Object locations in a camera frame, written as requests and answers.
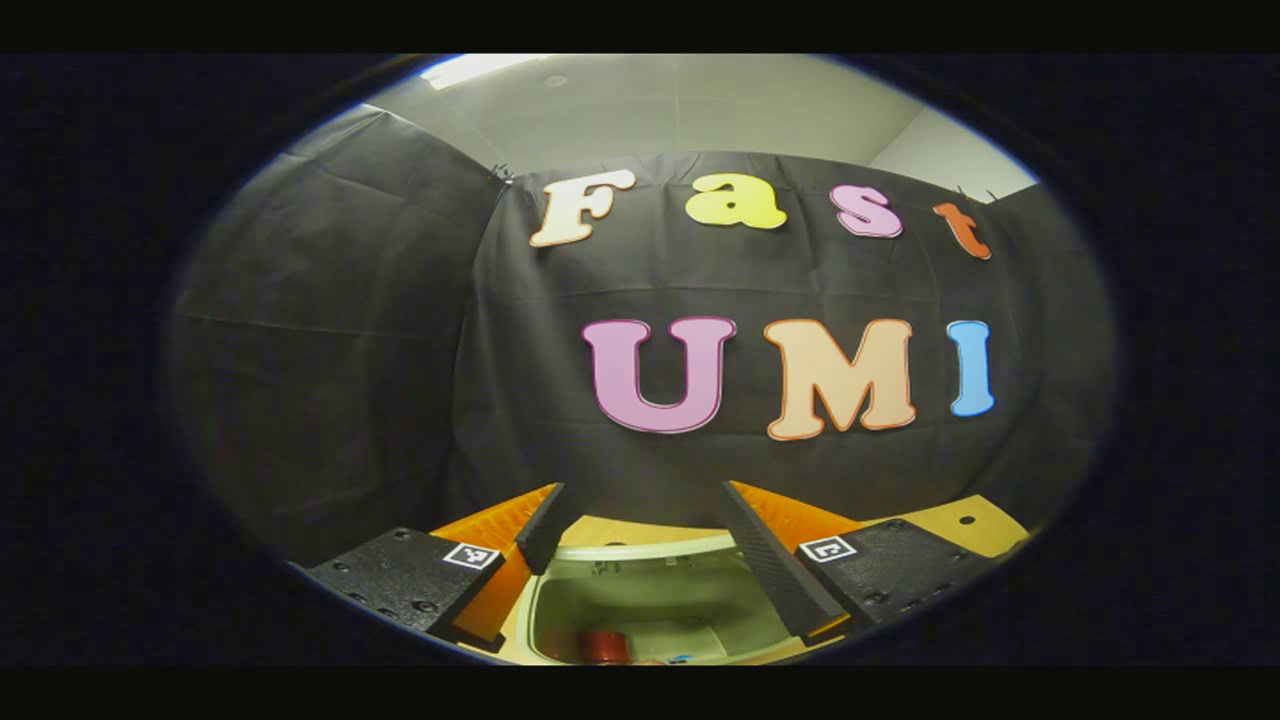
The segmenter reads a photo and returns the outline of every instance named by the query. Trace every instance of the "red cup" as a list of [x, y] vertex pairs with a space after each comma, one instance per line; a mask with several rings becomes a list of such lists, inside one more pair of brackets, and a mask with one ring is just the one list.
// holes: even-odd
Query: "red cup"
[[631, 662], [627, 637], [622, 633], [582, 633], [579, 647], [586, 662]]

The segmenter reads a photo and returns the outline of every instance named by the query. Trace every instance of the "black fabric backdrop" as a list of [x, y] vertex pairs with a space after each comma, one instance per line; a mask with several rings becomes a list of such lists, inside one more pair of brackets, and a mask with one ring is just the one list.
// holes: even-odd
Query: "black fabric backdrop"
[[[585, 241], [535, 249], [559, 179], [630, 169]], [[691, 182], [745, 173], [786, 224], [690, 218]], [[837, 184], [870, 186], [895, 238], [836, 219]], [[989, 261], [932, 210], [977, 223]], [[707, 425], [641, 433], [596, 406], [584, 325], [648, 323], [640, 384], [684, 396], [671, 322], [719, 315], [723, 400]], [[806, 441], [765, 434], [782, 364], [764, 327], [820, 320], [852, 356], [867, 324], [911, 324], [916, 419]], [[995, 407], [956, 418], [955, 320], [989, 325]], [[393, 525], [430, 529], [550, 482], [584, 512], [719, 527], [735, 479], [852, 518], [974, 492], [1030, 529], [1083, 479], [1117, 373], [1107, 293], [1087, 245], [1039, 187], [986, 205], [892, 173], [740, 152], [621, 158], [506, 186], [420, 128], [361, 106], [282, 154], [209, 229], [178, 302], [180, 414], [218, 493], [289, 559], [332, 557]], [[826, 418], [820, 404], [815, 407]]]

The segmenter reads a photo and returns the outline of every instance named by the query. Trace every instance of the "white wall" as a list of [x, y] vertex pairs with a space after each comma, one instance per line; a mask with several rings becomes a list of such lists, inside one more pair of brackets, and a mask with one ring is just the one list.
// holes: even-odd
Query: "white wall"
[[872, 168], [950, 190], [963, 187], [974, 200], [996, 197], [1036, 184], [1036, 177], [974, 131], [925, 106], [881, 150]]

